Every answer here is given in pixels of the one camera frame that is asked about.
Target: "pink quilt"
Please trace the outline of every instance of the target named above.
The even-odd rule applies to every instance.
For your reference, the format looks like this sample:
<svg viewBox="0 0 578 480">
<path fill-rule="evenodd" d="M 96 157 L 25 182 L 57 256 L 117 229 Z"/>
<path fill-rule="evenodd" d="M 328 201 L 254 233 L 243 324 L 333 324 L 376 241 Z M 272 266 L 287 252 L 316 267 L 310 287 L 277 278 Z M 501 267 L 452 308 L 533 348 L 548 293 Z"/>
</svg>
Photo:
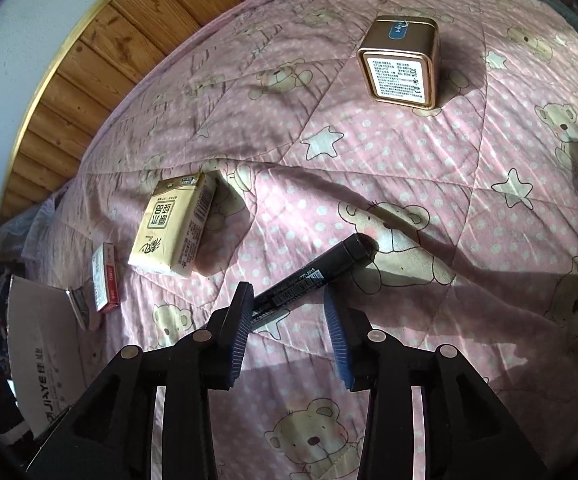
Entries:
<svg viewBox="0 0 578 480">
<path fill-rule="evenodd" d="M 378 14 L 437 21 L 440 108 L 369 97 L 355 50 Z M 154 185 L 197 170 L 221 189 L 196 272 L 128 267 Z M 354 232 L 380 252 L 338 283 L 349 305 L 406 345 L 456 345 L 552 462 L 578 423 L 578 34 L 536 0 L 244 2 L 98 133 L 40 248 L 40 279 L 78 286 L 95 244 L 115 245 L 108 359 L 175 343 L 240 280 L 262 292 Z M 234 389 L 210 395 L 221 478 L 355 478 L 368 396 L 336 377 L 322 291 L 300 305 L 251 335 Z M 159 397 L 156 476 L 161 415 Z"/>
</svg>

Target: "white cardboard box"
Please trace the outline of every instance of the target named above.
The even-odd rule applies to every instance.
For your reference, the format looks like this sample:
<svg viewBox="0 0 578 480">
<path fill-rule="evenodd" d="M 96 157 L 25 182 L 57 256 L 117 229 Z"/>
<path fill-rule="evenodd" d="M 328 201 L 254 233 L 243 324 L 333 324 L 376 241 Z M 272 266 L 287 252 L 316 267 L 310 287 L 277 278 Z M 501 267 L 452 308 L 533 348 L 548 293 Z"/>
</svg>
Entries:
<svg viewBox="0 0 578 480">
<path fill-rule="evenodd" d="M 13 276 L 7 325 L 16 400 L 38 436 L 87 388 L 78 323 L 65 290 Z"/>
</svg>

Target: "marker barcode label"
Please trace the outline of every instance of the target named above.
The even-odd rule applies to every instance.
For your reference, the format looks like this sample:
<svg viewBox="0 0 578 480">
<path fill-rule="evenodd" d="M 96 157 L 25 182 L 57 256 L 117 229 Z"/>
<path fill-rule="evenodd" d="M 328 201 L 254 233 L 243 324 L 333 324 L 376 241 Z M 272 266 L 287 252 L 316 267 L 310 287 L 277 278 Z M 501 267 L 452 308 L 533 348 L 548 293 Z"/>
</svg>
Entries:
<svg viewBox="0 0 578 480">
<path fill-rule="evenodd" d="M 276 306 L 280 306 L 282 304 L 287 304 L 297 300 L 305 292 L 319 287 L 324 279 L 324 276 L 318 269 L 312 270 L 311 272 L 307 273 L 307 275 L 298 283 L 290 286 L 287 290 L 275 296 L 273 301 Z"/>
<path fill-rule="evenodd" d="M 213 193 L 208 186 L 204 186 L 202 192 L 200 193 L 200 198 L 195 206 L 194 215 L 199 222 L 204 223 L 207 214 L 209 213 L 209 206 L 211 205 L 211 199 L 213 198 Z"/>
<path fill-rule="evenodd" d="M 426 101 L 421 62 L 384 57 L 370 57 L 367 61 L 378 96 L 420 104 Z"/>
</svg>

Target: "barcode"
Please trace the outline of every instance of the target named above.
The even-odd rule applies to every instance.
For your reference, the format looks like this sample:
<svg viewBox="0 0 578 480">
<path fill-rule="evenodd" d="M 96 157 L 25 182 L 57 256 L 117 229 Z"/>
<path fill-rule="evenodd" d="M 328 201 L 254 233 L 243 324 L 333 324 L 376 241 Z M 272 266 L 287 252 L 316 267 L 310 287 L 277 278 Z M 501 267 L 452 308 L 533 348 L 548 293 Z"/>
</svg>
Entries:
<svg viewBox="0 0 578 480">
<path fill-rule="evenodd" d="M 274 296 L 272 301 L 275 303 L 275 306 L 291 303 L 306 292 L 319 287 L 323 280 L 324 276 L 318 269 L 312 270 L 298 283 L 290 286 L 287 290 L 281 292 L 277 296 Z"/>
<path fill-rule="evenodd" d="M 194 215 L 199 222 L 204 223 L 209 213 L 209 206 L 211 205 L 211 190 L 208 186 L 203 186 L 203 190 L 200 193 L 200 198 L 198 199 L 198 204 L 195 206 Z"/>
</svg>

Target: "tin box label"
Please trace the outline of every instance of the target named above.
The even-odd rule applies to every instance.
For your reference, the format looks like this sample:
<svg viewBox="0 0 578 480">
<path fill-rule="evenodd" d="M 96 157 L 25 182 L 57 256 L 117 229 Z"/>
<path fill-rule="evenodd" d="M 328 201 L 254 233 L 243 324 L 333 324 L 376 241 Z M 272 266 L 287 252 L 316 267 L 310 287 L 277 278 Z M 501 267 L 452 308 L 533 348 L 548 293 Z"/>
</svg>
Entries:
<svg viewBox="0 0 578 480">
<path fill-rule="evenodd" d="M 389 29 L 389 38 L 391 40 L 401 40 L 407 34 L 409 24 L 407 22 L 393 22 Z"/>
</svg>

